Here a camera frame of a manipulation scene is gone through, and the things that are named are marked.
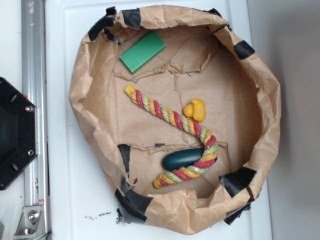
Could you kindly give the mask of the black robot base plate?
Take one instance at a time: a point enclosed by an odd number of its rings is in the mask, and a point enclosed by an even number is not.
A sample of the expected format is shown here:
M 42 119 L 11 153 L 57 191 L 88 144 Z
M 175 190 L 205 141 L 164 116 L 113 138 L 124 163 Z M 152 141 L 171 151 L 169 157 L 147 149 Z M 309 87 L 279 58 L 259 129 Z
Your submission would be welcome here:
M 0 189 L 6 190 L 38 155 L 36 110 L 5 78 L 0 79 Z

